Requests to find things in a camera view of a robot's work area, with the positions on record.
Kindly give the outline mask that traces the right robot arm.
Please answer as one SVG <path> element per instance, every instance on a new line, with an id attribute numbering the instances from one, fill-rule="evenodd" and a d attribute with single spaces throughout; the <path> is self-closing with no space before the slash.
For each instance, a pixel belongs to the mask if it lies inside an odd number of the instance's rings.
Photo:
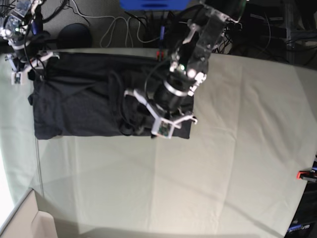
<path id="1" fill-rule="evenodd" d="M 58 53 L 45 49 L 50 33 L 43 29 L 58 12 L 43 19 L 43 4 L 44 0 L 17 0 L 0 26 L 0 36 L 13 49 L 5 57 L 12 69 L 12 85 L 23 85 L 32 78 L 43 80 L 48 61 L 60 58 Z"/>

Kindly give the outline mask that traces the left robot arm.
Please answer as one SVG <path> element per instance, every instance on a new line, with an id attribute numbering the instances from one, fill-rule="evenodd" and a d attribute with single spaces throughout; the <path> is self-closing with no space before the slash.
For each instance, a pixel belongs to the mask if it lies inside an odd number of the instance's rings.
<path id="1" fill-rule="evenodd" d="M 224 38 L 228 23 L 240 21 L 246 3 L 245 0 L 201 1 L 204 18 L 188 21 L 188 33 L 146 74 L 143 90 L 124 92 L 134 97 L 151 117 L 152 138 L 171 139 L 184 123 L 198 122 L 193 111 L 182 109 L 181 104 L 193 97 L 207 79 L 210 56 Z"/>

